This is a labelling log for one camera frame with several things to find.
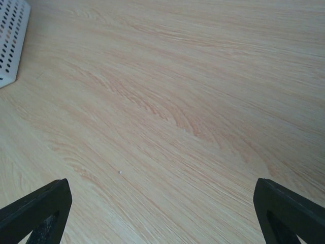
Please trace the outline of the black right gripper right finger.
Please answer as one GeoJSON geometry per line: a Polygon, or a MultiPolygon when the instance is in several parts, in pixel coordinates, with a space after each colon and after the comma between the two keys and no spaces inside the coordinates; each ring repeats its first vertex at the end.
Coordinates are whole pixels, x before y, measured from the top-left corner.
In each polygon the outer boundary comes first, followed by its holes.
{"type": "Polygon", "coordinates": [[[266,243],[324,243],[324,207],[265,178],[253,203],[266,243]]]}

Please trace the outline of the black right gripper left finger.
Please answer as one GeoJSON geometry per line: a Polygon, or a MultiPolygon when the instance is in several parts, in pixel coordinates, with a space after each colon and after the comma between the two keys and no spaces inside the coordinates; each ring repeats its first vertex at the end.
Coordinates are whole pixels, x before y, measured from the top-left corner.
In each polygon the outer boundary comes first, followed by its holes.
{"type": "Polygon", "coordinates": [[[1,243],[60,243],[71,205],[66,178],[16,200],[1,209],[1,243]]]}

